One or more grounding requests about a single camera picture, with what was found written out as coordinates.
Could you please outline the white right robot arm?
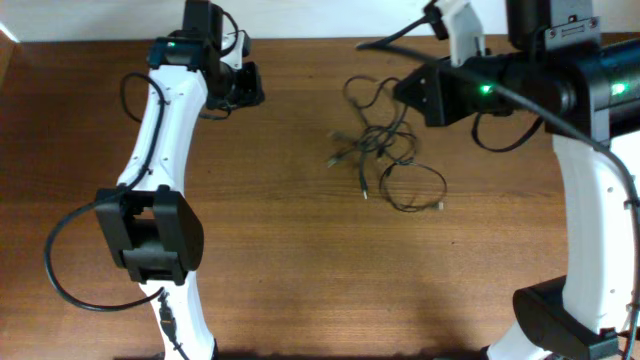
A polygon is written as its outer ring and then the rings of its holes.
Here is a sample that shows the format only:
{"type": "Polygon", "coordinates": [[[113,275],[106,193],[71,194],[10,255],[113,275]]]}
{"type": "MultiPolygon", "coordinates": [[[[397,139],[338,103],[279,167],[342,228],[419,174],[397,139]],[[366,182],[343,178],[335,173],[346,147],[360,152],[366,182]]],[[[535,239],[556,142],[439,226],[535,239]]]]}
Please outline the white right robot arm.
{"type": "Polygon", "coordinates": [[[467,1],[423,22],[448,42],[395,97],[444,127],[527,110],[552,137],[564,185],[568,270],[514,293],[514,324],[479,359],[630,358],[639,338],[639,43],[601,42],[589,1],[510,1],[513,50],[493,55],[467,1]]]}

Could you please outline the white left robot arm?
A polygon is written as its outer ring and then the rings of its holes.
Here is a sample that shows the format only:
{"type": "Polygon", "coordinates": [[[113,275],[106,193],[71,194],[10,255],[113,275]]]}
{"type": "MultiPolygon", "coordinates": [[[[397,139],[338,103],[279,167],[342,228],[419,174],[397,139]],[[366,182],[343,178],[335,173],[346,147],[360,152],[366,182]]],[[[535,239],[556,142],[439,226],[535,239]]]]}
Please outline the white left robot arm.
{"type": "Polygon", "coordinates": [[[116,187],[96,194],[110,254],[150,297],[167,359],[214,359],[197,286],[204,230],[187,203],[185,171],[198,120],[219,121],[265,99],[248,34],[210,1],[188,1],[180,29],[153,43],[147,104],[116,187]]]}

